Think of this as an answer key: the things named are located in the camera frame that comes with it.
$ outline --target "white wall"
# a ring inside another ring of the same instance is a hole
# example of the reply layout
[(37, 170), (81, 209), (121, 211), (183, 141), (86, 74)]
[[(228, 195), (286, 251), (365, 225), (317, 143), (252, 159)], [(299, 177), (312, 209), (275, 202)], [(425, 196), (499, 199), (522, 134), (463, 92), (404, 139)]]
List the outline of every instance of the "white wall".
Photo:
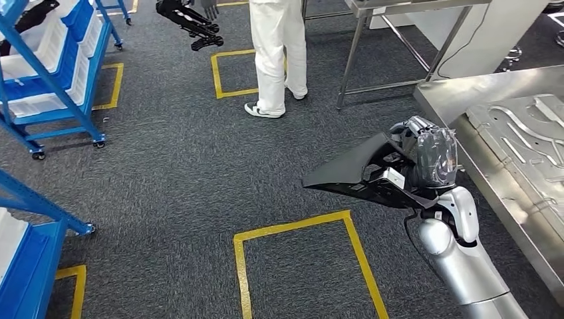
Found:
[[(484, 24), (472, 43), (443, 65), (441, 74), (459, 78), (494, 72), (548, 2), (549, 0), (492, 0)], [(441, 63), (470, 40), (486, 7), (487, 5), (472, 7)], [(412, 21), (435, 47), (440, 48), (461, 10), (462, 8), (451, 8), (409, 13), (396, 20), (403, 25), (409, 24), (406, 18)], [(380, 25), (374, 19), (372, 24)]]

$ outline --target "yellow tape square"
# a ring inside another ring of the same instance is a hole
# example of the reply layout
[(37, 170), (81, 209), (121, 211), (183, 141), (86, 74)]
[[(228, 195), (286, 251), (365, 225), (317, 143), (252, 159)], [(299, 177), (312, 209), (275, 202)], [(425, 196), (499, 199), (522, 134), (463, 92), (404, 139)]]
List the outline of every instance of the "yellow tape square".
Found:
[(55, 275), (55, 280), (76, 276), (74, 297), (70, 319), (80, 319), (82, 316), (82, 303), (84, 302), (84, 289), (86, 287), (86, 265), (60, 269)]
[(115, 63), (102, 65), (102, 69), (115, 68), (116, 78), (114, 79), (114, 88), (112, 89), (112, 98), (108, 104), (95, 105), (92, 107), (93, 110), (107, 110), (109, 108), (118, 107), (118, 99), (120, 98), (120, 90), (122, 88), (122, 78), (123, 78), (123, 63)]
[(360, 243), (360, 238), (351, 219), (351, 211), (338, 211), (336, 213), (330, 213), (326, 215), (321, 215), (309, 219), (304, 219), (302, 221), (296, 221), (294, 223), (282, 224), (269, 226), (264, 228), (255, 229), (253, 231), (246, 231), (244, 233), (238, 233), (233, 236), (233, 245), (235, 246), (235, 262), (237, 264), (237, 277), (239, 278), (239, 289), (241, 293), (241, 309), (243, 310), (243, 319), (252, 319), (253, 314), (251, 311), (251, 295), (249, 292), (249, 282), (247, 280), (247, 265), (245, 263), (245, 251), (243, 250), (243, 242), (249, 239), (255, 239), (258, 237), (264, 237), (268, 235), (274, 235), (277, 233), (283, 233), (285, 231), (292, 231), (295, 229), (300, 229), (304, 227), (309, 227), (313, 225), (319, 225), (323, 223), (330, 223), (332, 221), (343, 221), (347, 228), (347, 233), (349, 234), (349, 239), (351, 240), (352, 247), (358, 263), (360, 264), (360, 269), (364, 277), (364, 281), (368, 286), (368, 291), (370, 292), (370, 297), (378, 313), (378, 319), (389, 319), (388, 312), (384, 306), (384, 301), (378, 291), (378, 286), (376, 285), (376, 279), (372, 274), (364, 250), (362, 249), (362, 244)]
[[(222, 56), (235, 56), (235, 55), (245, 55), (245, 54), (254, 54), (254, 53), (255, 53), (254, 49), (249, 49), (249, 50), (218, 52), (211, 55), (211, 71), (213, 72), (213, 84), (215, 86), (215, 97), (217, 99), (230, 98), (232, 96), (254, 94), (259, 92), (258, 88), (248, 88), (246, 90), (224, 92), (223, 88), (221, 87), (221, 77), (219, 76), (219, 64), (217, 63), (217, 59), (221, 58)], [(285, 70), (288, 69), (286, 57), (284, 57), (284, 69)]]

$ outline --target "metal mold plate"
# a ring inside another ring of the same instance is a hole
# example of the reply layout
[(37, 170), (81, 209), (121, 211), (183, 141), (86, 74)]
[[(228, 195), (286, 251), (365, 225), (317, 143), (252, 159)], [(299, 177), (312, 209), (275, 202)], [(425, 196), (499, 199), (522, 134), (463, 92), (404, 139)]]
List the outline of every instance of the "metal mold plate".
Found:
[(466, 114), (564, 239), (564, 102), (542, 94), (472, 106)]

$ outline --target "plastic bag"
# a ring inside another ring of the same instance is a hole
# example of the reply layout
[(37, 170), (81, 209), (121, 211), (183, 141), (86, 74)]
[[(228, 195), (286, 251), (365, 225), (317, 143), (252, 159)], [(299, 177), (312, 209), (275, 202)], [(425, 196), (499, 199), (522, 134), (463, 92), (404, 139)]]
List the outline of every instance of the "plastic bag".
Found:
[(441, 188), (454, 184), (458, 154), (454, 131), (438, 128), (417, 137), (417, 171), (425, 187)]

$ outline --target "gray carpet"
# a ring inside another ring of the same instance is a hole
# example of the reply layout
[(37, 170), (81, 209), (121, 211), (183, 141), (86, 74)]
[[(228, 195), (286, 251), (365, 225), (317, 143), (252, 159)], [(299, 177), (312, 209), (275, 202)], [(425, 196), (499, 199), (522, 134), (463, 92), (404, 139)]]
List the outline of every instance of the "gray carpet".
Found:
[[(310, 12), (339, 5), (312, 1)], [(88, 267), (83, 318), (241, 318), (233, 235), (340, 209), (352, 210), (391, 318), (461, 316), (405, 236), (407, 212), (300, 186), (320, 163), (420, 113), (412, 88), (353, 96), (335, 111), (352, 17), (308, 23), (311, 93), (303, 102), (288, 98), (276, 121), (243, 111), (256, 96), (215, 99), (210, 54), (252, 47), (247, 6), (221, 8), (225, 45), (199, 53), (153, 3), (141, 3), (133, 19), (126, 27), (114, 18), (125, 49), (110, 49), (105, 61), (125, 64), (118, 107), (93, 115), (106, 148), (93, 149), (84, 134), (51, 139), (39, 162), (0, 133), (3, 169), (99, 227), (92, 238), (68, 238), (60, 264)], [(544, 22), (526, 36), (530, 55), (520, 67), (564, 62), (545, 41), (553, 35), (539, 33)], [(432, 57), (415, 28), (404, 31)], [(351, 87), (422, 75), (389, 31), (366, 33), (359, 52)], [(255, 83), (252, 65), (240, 62), (221, 61), (229, 89)], [(488, 204), (462, 183), (479, 202), (484, 246), (530, 318), (564, 317)], [(374, 318), (345, 236), (332, 223), (246, 243), (255, 317)], [(55, 284), (47, 318), (69, 318), (72, 286), (72, 279)]]

